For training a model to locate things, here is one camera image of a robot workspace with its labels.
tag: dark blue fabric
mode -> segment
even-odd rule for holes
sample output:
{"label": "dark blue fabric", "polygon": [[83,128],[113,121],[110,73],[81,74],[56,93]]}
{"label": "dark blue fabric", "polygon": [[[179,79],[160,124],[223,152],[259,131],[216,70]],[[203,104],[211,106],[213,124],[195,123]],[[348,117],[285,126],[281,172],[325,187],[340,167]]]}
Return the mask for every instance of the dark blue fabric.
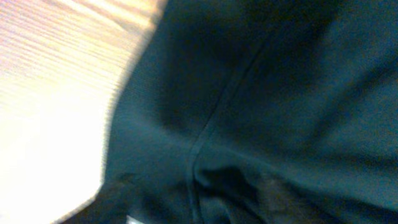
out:
{"label": "dark blue fabric", "polygon": [[174,1],[114,112],[104,189],[130,216],[283,223],[263,176],[328,223],[398,223],[396,1]]}

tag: wooden surface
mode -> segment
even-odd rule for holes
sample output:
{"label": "wooden surface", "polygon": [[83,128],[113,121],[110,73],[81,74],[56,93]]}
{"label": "wooden surface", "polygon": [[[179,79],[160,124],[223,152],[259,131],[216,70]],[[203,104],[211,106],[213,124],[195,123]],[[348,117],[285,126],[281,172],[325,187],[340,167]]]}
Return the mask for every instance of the wooden surface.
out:
{"label": "wooden surface", "polygon": [[0,1],[0,223],[51,223],[97,192],[115,98],[161,5]]}

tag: clothing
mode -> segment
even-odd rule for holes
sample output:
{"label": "clothing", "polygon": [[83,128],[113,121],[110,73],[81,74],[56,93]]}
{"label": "clothing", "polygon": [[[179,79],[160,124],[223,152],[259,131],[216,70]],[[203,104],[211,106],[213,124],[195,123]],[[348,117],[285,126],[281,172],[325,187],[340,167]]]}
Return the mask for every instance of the clothing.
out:
{"label": "clothing", "polygon": [[397,12],[170,0],[114,112],[103,188],[135,175],[128,214],[147,224],[295,223],[264,211],[274,180],[326,223],[398,223]]}

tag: wooden floor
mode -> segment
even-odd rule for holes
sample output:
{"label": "wooden floor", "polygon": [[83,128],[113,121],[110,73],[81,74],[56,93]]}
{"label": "wooden floor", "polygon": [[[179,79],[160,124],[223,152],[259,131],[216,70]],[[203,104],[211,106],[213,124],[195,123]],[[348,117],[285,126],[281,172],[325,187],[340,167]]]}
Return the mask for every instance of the wooden floor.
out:
{"label": "wooden floor", "polygon": [[163,4],[0,1],[0,223],[51,223],[97,192],[115,99]]}

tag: wooden table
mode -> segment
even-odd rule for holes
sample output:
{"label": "wooden table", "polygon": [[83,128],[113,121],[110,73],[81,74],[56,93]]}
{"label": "wooden table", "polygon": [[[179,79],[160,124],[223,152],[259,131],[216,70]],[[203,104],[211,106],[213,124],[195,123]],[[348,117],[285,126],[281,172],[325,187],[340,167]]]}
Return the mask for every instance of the wooden table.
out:
{"label": "wooden table", "polygon": [[51,223],[97,192],[114,104],[163,3],[0,1],[0,223]]}

